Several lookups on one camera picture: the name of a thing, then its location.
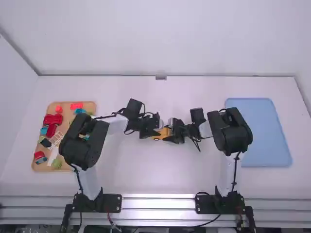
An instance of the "red plastic piece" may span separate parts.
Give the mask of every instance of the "red plastic piece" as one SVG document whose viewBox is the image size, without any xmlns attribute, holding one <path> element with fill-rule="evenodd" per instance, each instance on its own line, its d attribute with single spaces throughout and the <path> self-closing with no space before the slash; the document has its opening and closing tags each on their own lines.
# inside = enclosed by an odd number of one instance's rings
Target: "red plastic piece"
<svg viewBox="0 0 311 233">
<path fill-rule="evenodd" d="M 60 105 L 56 106 L 55 111 L 56 111 L 57 113 L 62 113 L 62 112 L 63 112 L 62 106 L 60 106 Z"/>
<path fill-rule="evenodd" d="M 46 126 L 49 125 L 61 125 L 63 123 L 63 115 L 61 114 L 46 114 L 43 119 L 43 124 Z"/>
<path fill-rule="evenodd" d="M 45 157 L 44 153 L 42 151 L 37 151 L 36 153 L 34 153 L 35 159 L 41 159 L 43 157 Z"/>
<path fill-rule="evenodd" d="M 43 119 L 43 124 L 46 126 L 51 125 L 53 118 L 54 116 L 52 114 L 46 114 Z"/>
<path fill-rule="evenodd" d="M 62 123 L 63 123 L 63 115 L 55 114 L 53 116 L 51 124 L 53 124 L 53 125 L 61 125 Z"/>
<path fill-rule="evenodd" d="M 75 110 L 76 108 L 83 108 L 83 103 L 82 102 L 78 102 L 78 103 L 72 103 L 70 105 L 70 109 Z"/>
<path fill-rule="evenodd" d="M 53 135 L 56 132 L 57 125 L 49 125 L 47 134 L 45 135 L 46 137 L 53 137 Z"/>
</svg>

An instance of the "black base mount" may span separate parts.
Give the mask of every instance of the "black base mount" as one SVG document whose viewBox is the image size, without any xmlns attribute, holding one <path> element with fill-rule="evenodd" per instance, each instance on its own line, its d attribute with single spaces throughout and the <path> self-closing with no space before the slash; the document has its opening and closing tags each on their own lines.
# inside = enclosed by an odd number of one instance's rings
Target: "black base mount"
<svg viewBox="0 0 311 233">
<path fill-rule="evenodd" d="M 215 195 L 205 193 L 195 195 L 195 211 L 199 215 L 242 215 L 245 213 L 244 197 L 237 191 L 229 192 L 226 197 L 222 197 L 215 187 Z"/>
<path fill-rule="evenodd" d="M 76 194 L 73 197 L 72 204 L 65 206 L 61 233 L 67 232 L 69 219 L 73 212 L 98 212 L 98 213 L 120 213 L 122 204 L 122 195 L 103 194 L 103 188 L 95 200 L 88 199 L 84 194 Z"/>
</svg>

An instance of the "blue tray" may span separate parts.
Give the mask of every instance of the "blue tray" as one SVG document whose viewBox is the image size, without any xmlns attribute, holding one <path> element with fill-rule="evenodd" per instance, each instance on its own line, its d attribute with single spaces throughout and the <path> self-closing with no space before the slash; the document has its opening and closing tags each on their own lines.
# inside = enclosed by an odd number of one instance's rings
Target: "blue tray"
<svg viewBox="0 0 311 233">
<path fill-rule="evenodd" d="M 243 167 L 292 164 L 292 157 L 272 100 L 229 98 L 225 106 L 237 107 L 253 132 L 253 143 L 242 160 Z"/>
</svg>

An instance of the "white wall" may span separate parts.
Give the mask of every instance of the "white wall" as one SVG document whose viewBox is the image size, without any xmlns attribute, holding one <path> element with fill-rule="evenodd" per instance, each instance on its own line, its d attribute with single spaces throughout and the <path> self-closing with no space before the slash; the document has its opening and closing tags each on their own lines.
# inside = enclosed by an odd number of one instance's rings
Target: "white wall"
<svg viewBox="0 0 311 233">
<path fill-rule="evenodd" d="M 0 173 L 26 113 L 37 75 L 0 35 Z"/>
<path fill-rule="evenodd" d="M 311 109 L 309 0 L 3 0 L 42 74 L 294 74 Z"/>
</svg>

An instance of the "wooden tray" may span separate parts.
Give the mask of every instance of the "wooden tray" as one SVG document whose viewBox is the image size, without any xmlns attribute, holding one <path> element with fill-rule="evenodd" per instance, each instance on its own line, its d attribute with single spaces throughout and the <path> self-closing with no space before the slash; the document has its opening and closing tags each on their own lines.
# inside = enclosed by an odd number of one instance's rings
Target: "wooden tray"
<svg viewBox="0 0 311 233">
<path fill-rule="evenodd" d="M 79 102 L 83 103 L 83 109 L 85 109 L 87 112 L 91 112 L 94 115 L 96 114 L 96 103 L 94 103 L 92 101 L 79 101 Z M 62 106 L 62 108 L 63 108 L 63 112 L 62 112 L 63 123 L 57 127 L 56 132 L 60 131 L 63 135 L 66 134 L 66 132 L 69 128 L 70 122 L 72 122 L 73 119 L 75 118 L 75 114 L 73 113 L 74 110 L 70 109 L 70 105 L 72 103 L 77 103 L 77 102 L 69 102 L 69 101 L 67 101 L 67 102 L 53 102 L 48 106 L 47 111 L 46 111 L 46 114 L 53 114 L 54 115 L 57 113 L 55 111 L 56 106 L 57 105 Z M 44 152 L 44 154 L 47 158 L 49 158 L 51 155 L 51 151 L 48 148 L 45 148 L 44 146 L 42 146 L 40 143 L 37 143 L 37 145 L 36 145 L 35 152 L 37 152 L 37 151 Z M 62 155 L 58 154 L 57 159 L 60 159 L 63 162 L 62 167 L 60 169 L 56 169 L 52 166 L 47 166 L 48 161 L 43 162 L 41 164 L 36 164 L 35 158 L 33 158 L 31 167 L 34 171 L 37 171 L 37 172 L 72 171 L 72 167 L 70 167 L 68 164 L 66 164 L 65 159 Z"/>
</svg>

